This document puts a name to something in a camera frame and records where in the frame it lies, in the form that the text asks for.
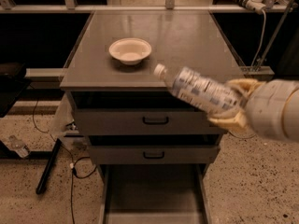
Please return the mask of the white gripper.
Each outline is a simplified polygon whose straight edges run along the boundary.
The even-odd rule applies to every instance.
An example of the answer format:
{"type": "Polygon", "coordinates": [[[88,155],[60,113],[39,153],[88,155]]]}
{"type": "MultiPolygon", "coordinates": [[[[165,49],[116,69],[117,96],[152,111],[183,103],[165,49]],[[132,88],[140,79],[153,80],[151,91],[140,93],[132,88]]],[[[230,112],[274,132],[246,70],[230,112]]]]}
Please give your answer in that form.
{"type": "Polygon", "coordinates": [[[246,109],[231,118],[208,116],[214,125],[228,131],[245,133],[250,128],[268,139],[293,139],[293,82],[273,80],[265,83],[254,78],[231,79],[225,83],[232,101],[247,101],[246,109]]]}

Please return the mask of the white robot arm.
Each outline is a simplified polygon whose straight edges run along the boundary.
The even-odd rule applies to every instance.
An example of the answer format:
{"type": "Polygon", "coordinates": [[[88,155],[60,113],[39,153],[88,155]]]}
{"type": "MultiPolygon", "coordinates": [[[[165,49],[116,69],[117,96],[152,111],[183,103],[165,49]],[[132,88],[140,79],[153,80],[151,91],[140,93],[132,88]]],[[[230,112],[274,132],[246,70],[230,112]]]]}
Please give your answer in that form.
{"type": "Polygon", "coordinates": [[[266,139],[299,142],[298,81],[240,78],[227,85],[240,91],[247,103],[231,118],[209,115],[210,122],[230,132],[253,131],[266,139]]]}

